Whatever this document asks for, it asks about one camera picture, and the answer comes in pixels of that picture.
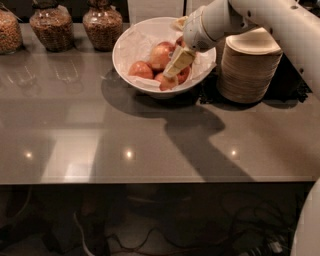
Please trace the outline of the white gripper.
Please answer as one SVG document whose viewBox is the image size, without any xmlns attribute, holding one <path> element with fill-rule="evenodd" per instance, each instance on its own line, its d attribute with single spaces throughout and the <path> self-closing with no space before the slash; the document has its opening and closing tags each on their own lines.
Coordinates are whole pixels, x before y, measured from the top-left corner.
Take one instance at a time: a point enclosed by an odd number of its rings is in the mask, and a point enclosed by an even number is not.
<svg viewBox="0 0 320 256">
<path fill-rule="evenodd" d="M 173 30 L 183 30 L 183 40 L 187 47 L 176 47 L 163 71 L 165 77 L 172 78 L 192 64 L 196 58 L 196 52 L 206 52 L 217 45 L 217 42 L 209 37 L 204 28 L 202 22 L 204 9 L 205 7 L 201 6 L 188 17 L 182 16 L 171 22 L 170 27 Z"/>
</svg>

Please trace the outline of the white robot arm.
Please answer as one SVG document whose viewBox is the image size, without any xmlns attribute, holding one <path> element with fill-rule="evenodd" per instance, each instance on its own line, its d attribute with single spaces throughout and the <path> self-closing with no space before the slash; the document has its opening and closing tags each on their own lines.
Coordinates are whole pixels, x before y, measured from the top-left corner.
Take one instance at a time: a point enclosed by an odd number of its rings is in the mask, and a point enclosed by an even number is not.
<svg viewBox="0 0 320 256">
<path fill-rule="evenodd" d="M 185 46 L 174 51 L 164 75 L 171 78 L 191 64 L 198 52 L 220 40 L 264 28 L 311 87 L 320 92 L 320 18 L 299 5 L 299 0 L 213 0 L 199 7 L 182 27 Z"/>
</svg>

